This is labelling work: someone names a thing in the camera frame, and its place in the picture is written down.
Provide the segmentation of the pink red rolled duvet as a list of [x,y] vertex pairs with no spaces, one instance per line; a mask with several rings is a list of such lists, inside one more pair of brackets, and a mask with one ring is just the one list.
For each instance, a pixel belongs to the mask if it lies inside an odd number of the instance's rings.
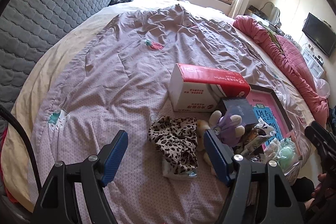
[[299,91],[314,119],[325,127],[329,117],[329,103],[317,93],[313,76],[297,47],[247,15],[236,16],[233,26],[249,36],[268,54]]

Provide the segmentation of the grey quilted headboard cover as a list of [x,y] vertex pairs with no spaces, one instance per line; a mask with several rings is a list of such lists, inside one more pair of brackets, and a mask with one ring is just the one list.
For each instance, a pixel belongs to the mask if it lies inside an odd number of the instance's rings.
[[39,59],[111,0],[10,0],[1,15],[1,105],[11,110]]

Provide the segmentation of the orange plush toy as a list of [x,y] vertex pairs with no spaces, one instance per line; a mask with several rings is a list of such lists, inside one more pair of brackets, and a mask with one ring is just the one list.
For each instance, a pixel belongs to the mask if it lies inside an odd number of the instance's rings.
[[204,134],[207,130],[210,129],[210,125],[207,121],[199,119],[197,120],[197,140],[198,140],[198,145],[197,145],[197,151],[201,152],[205,149],[204,145]]

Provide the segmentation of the dark grey small box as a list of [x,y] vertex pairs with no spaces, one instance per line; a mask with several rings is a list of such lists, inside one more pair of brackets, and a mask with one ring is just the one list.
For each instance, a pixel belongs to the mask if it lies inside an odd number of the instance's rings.
[[244,126],[254,127],[258,123],[252,106],[245,98],[221,98],[216,110],[221,111],[222,114],[228,113],[230,116],[241,116],[241,124]]

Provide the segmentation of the green item plastic bag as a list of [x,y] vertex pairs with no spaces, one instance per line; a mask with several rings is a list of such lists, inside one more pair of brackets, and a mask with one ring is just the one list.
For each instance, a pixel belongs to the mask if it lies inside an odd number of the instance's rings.
[[285,176],[289,176],[299,165],[299,156],[295,142],[291,138],[278,140],[274,138],[264,149],[266,161],[274,160],[282,169]]

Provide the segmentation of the dark picture frame tray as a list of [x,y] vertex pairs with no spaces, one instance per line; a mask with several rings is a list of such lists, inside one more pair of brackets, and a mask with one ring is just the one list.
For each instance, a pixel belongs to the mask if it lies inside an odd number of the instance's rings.
[[302,154],[286,110],[272,89],[253,84],[250,87],[247,100],[256,117],[274,128],[272,137],[261,145],[266,153],[262,159],[275,160],[285,176],[295,176],[299,171]]

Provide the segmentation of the pink blue book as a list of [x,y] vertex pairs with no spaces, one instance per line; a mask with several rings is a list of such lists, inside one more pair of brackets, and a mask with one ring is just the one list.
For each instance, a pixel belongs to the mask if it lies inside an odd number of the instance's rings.
[[247,96],[247,100],[253,108],[257,119],[262,118],[266,123],[273,126],[276,133],[263,144],[263,148],[271,142],[272,139],[284,139],[291,132],[292,125],[283,108],[273,91],[260,91],[252,89]]

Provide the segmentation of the red white tissue box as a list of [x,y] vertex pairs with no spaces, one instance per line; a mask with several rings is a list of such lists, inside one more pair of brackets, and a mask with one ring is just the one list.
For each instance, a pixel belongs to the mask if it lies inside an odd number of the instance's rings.
[[251,87],[233,71],[174,65],[169,83],[169,98],[176,112],[213,112],[222,98],[245,98]]

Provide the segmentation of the black wall television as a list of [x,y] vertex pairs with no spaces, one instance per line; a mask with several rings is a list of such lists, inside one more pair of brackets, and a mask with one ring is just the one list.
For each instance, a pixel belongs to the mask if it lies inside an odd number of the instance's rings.
[[327,56],[335,50],[335,32],[325,22],[311,13],[303,25],[302,32]]

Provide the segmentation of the purple dressed plush bunny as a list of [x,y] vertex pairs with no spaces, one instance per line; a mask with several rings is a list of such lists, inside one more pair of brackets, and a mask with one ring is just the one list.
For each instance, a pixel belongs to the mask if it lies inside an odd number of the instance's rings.
[[235,147],[245,133],[242,117],[232,110],[226,111],[225,114],[219,110],[214,111],[210,116],[209,125],[217,138],[229,147]]

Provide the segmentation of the leopard print cloth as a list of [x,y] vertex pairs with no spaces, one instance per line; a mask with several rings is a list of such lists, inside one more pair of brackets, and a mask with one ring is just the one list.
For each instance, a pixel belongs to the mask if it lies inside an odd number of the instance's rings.
[[164,116],[152,123],[148,140],[162,156],[162,175],[171,180],[197,177],[197,119]]

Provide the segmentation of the white drawer cabinet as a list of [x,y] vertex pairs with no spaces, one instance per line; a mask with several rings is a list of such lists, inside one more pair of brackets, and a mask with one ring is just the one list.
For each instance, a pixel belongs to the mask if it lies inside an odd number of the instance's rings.
[[307,49],[303,49],[301,54],[306,62],[307,67],[309,68],[313,77],[317,79],[324,79],[326,72],[319,62],[315,59],[315,56],[312,55]]

